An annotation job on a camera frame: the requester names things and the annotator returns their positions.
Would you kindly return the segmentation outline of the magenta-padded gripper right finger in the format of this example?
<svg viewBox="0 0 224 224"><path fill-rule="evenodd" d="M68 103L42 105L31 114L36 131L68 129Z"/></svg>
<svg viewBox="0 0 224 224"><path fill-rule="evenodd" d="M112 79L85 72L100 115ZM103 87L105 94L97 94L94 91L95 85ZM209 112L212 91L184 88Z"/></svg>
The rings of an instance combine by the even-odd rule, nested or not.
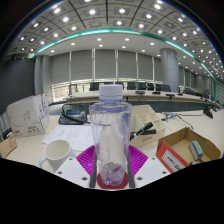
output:
<svg viewBox="0 0 224 224"><path fill-rule="evenodd" d="M133 146L129 146L127 162L130 188L140 188L167 175L167 169L156 157L148 157Z"/></svg>

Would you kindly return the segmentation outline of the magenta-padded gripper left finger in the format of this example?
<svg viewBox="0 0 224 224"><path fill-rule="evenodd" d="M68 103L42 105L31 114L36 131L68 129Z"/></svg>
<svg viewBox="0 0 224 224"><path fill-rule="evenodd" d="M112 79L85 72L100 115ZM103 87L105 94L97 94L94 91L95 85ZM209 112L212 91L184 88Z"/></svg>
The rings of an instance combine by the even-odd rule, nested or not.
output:
<svg viewBox="0 0 224 224"><path fill-rule="evenodd" d="M55 174L84 188L94 188L97 179L95 148L88 147L76 157L67 158Z"/></svg>

